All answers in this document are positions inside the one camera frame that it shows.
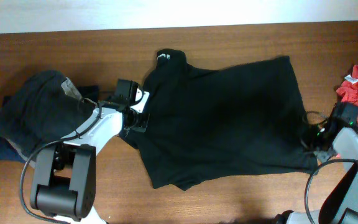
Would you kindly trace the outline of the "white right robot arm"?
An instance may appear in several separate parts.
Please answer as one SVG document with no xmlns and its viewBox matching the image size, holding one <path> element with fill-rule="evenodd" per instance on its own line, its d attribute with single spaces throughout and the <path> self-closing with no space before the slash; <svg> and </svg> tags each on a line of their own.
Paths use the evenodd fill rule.
<svg viewBox="0 0 358 224">
<path fill-rule="evenodd" d="M 311 211 L 308 197 L 312 173 L 306 183 L 304 193 L 305 212 L 288 210 L 276 215 L 271 223 L 358 223 L 358 127 L 348 124 L 342 128 L 333 141 L 332 148 L 341 156 L 318 166 L 322 169 L 330 164 L 347 164 L 347 172 L 328 195 L 321 208 Z"/>
</svg>

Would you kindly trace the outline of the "black polo shirt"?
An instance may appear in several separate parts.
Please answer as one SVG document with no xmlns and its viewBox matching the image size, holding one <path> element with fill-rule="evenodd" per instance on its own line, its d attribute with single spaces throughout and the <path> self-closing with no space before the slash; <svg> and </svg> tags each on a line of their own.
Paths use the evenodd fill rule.
<svg viewBox="0 0 358 224">
<path fill-rule="evenodd" d="M 120 132 L 139 151 L 153 188 L 316 169 L 289 56 L 220 70 L 192 66 L 181 50 L 159 50 L 156 59 L 143 84 L 147 127 Z"/>
</svg>

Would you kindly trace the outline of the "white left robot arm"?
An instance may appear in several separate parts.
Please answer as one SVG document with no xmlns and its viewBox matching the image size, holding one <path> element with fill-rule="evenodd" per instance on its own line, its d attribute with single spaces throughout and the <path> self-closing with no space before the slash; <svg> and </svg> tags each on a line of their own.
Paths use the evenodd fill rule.
<svg viewBox="0 0 358 224">
<path fill-rule="evenodd" d="M 35 217 L 51 223 L 104 223 L 95 207 L 96 157 L 124 128 L 140 123 L 149 92 L 125 87 L 111 101 L 100 101 L 70 134 L 40 146 L 35 159 L 29 205 Z"/>
</svg>

